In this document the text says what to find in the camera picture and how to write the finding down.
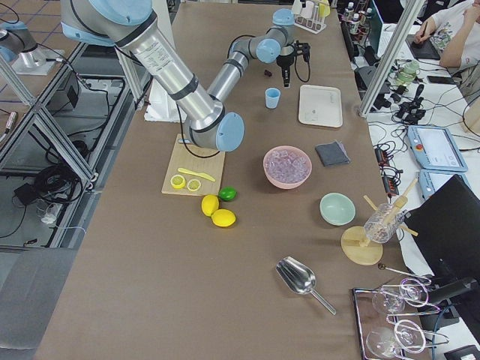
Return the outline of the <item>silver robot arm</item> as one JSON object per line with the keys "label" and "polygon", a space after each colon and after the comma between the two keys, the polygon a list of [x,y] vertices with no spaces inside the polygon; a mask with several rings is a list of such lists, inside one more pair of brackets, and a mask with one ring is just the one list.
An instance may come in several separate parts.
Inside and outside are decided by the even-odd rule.
{"label": "silver robot arm", "polygon": [[227,112],[177,55],[158,28],[151,1],[61,1],[64,35],[132,53],[185,112],[187,137],[197,146],[231,152],[242,143],[242,117]]}
{"label": "silver robot arm", "polygon": [[218,101],[225,101],[253,60],[280,67],[283,86],[291,81],[290,68],[301,56],[310,62],[311,46],[294,38],[294,14],[281,8],[272,16],[272,26],[262,36],[237,37],[229,47],[228,56],[207,92]]}

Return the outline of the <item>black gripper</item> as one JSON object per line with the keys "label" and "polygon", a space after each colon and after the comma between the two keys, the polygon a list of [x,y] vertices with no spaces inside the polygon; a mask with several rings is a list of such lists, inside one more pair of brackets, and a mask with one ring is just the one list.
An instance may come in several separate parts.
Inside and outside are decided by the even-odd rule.
{"label": "black gripper", "polygon": [[306,62],[307,65],[310,65],[310,50],[311,45],[309,43],[295,41],[294,43],[285,46],[280,51],[276,63],[281,69],[284,88],[290,87],[290,67],[294,64],[298,56],[302,56],[304,62]]}

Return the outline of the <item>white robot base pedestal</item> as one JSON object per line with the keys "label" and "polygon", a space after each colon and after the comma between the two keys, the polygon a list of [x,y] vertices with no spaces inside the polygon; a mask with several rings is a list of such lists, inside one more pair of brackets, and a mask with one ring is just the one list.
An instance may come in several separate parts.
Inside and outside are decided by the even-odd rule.
{"label": "white robot base pedestal", "polygon": [[144,119],[147,122],[179,123],[180,117],[184,119],[185,112],[177,110],[176,102],[171,99],[159,82],[153,79]]}

